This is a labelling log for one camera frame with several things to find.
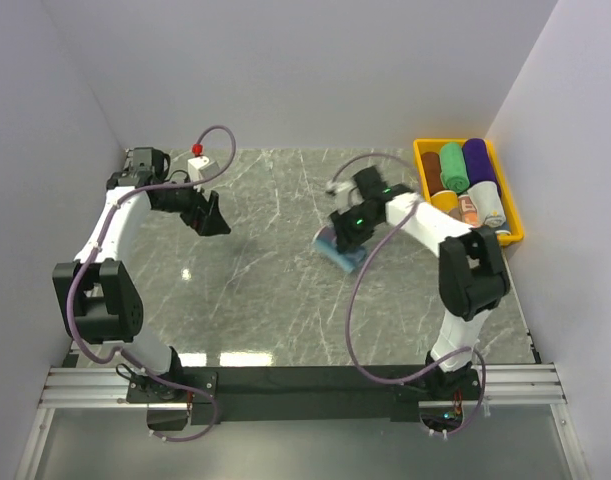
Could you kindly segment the blue towel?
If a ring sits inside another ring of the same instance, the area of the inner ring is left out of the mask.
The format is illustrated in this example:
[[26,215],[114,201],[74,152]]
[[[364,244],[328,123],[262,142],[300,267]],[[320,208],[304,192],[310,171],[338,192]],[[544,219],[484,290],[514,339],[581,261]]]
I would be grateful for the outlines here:
[[365,247],[360,246],[355,251],[340,253],[337,250],[335,231],[329,227],[322,227],[313,237],[314,250],[325,256],[346,273],[352,273],[361,268],[367,259]]

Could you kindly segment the white towel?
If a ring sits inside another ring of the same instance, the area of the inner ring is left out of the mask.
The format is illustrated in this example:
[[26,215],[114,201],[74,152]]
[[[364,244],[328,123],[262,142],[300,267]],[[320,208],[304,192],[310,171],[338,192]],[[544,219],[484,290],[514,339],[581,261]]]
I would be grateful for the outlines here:
[[498,228],[506,222],[506,214],[495,182],[482,181],[472,185],[468,194],[477,210],[481,224]]

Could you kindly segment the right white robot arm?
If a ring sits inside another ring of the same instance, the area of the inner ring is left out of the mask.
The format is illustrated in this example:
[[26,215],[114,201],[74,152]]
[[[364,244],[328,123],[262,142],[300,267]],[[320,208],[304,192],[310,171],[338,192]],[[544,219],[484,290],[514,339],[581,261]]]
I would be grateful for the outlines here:
[[474,360],[485,321],[510,290],[511,282],[496,233],[473,227],[426,202],[403,184],[388,185],[376,167],[357,172],[349,181],[332,178],[326,192],[333,197],[329,258],[356,271],[359,288],[380,250],[398,233],[428,249],[438,262],[438,290],[445,313],[426,364],[399,378],[380,377],[361,365],[347,332],[353,366],[381,385],[405,385],[425,378],[437,399],[450,397]]

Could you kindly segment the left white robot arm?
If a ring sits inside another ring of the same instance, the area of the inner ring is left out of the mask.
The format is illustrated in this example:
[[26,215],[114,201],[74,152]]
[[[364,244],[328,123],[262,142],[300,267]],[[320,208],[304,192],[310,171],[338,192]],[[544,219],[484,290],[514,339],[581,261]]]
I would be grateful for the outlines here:
[[201,237],[228,235],[219,195],[202,181],[214,178],[218,164],[201,144],[180,181],[172,178],[170,156],[152,147],[134,149],[126,166],[106,182],[105,203],[94,230],[70,262],[54,267],[52,281],[67,334],[80,346],[107,345],[132,388],[163,402],[184,396],[186,377],[178,353],[144,327],[144,305],[125,259],[140,225],[151,211],[176,214]]

